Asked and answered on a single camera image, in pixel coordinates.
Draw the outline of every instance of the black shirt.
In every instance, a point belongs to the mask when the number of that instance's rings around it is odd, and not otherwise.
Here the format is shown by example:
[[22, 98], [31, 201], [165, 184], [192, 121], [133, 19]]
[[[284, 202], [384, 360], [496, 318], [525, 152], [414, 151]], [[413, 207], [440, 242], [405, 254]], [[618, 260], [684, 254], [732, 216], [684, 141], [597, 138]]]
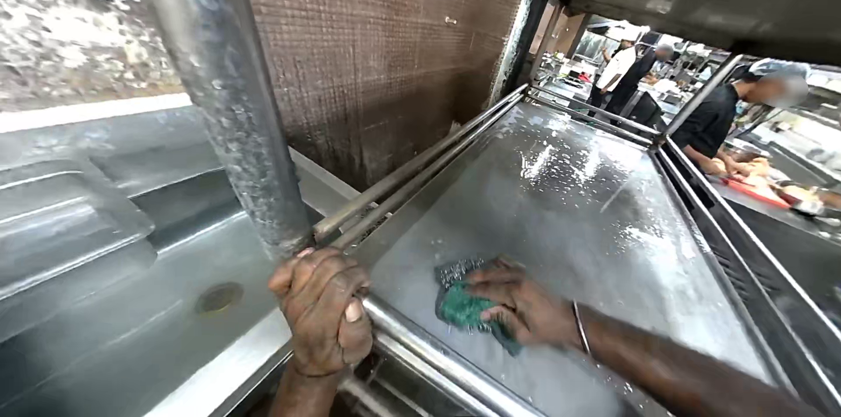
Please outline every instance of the black shirt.
[[628, 85], [633, 87], [636, 90], [637, 84], [639, 81], [645, 77], [648, 72], [651, 71], [651, 67], [654, 67], [654, 61], [657, 60], [657, 54], [654, 51], [649, 50], [643, 57], [640, 57], [636, 60], [635, 63], [625, 72], [625, 75], [622, 77], [622, 80], [619, 81], [619, 84], [616, 86], [618, 89], [620, 86]]
[[672, 135], [678, 148], [691, 146], [708, 158], [714, 158], [736, 116], [739, 94], [731, 84], [712, 90], [699, 107]]

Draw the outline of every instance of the cutting board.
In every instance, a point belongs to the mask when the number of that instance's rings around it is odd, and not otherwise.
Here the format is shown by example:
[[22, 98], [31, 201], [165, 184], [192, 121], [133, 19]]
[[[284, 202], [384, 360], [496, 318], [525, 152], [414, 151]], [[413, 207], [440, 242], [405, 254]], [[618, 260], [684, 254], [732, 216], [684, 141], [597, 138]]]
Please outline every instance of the cutting board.
[[761, 187], [751, 186], [750, 184], [745, 184], [744, 182], [733, 179], [732, 177], [722, 179], [721, 182], [723, 182], [725, 186], [743, 192], [757, 200], [765, 201], [770, 203], [771, 205], [776, 205], [777, 207], [781, 208], [790, 207], [788, 202], [780, 198], [780, 196], [775, 194], [771, 189], [763, 189]]

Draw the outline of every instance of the white chef jacket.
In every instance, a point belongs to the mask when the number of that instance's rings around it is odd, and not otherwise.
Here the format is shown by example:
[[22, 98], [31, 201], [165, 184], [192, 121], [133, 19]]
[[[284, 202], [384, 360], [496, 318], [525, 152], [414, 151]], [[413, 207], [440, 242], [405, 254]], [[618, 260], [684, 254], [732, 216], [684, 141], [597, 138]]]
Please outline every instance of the white chef jacket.
[[625, 76], [625, 73], [628, 71], [629, 68], [636, 62], [636, 49], [634, 46], [630, 46], [627, 49], [622, 49], [616, 56], [613, 56], [613, 59], [609, 63], [607, 63], [607, 67], [604, 68], [602, 71], [601, 76], [595, 82], [595, 86], [604, 89], [604, 86], [607, 85], [608, 82], [611, 81], [614, 75], [619, 74], [619, 78], [607, 88], [607, 91], [612, 92], [613, 89], [619, 84], [619, 81], [622, 80], [622, 77]]

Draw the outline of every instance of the left hand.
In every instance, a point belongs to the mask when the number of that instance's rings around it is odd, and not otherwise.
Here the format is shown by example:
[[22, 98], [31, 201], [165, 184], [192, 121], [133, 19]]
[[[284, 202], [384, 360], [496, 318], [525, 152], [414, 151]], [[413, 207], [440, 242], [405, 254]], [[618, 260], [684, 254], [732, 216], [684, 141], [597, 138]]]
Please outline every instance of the left hand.
[[751, 174], [751, 168], [746, 163], [737, 163], [732, 162], [727, 164], [727, 170], [729, 175], [741, 175], [744, 177], [749, 177]]
[[302, 251], [281, 265], [268, 286], [292, 329], [295, 370], [308, 378], [338, 373], [371, 352], [371, 322], [353, 294], [367, 273], [342, 251]]

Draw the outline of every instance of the sink drain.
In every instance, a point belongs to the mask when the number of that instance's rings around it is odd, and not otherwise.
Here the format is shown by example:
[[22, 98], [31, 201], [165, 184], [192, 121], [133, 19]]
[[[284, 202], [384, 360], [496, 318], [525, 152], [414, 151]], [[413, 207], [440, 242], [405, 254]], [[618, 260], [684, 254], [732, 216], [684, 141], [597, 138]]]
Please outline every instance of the sink drain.
[[205, 291], [196, 303], [199, 314], [221, 312], [242, 299], [242, 286], [237, 283], [223, 283]]

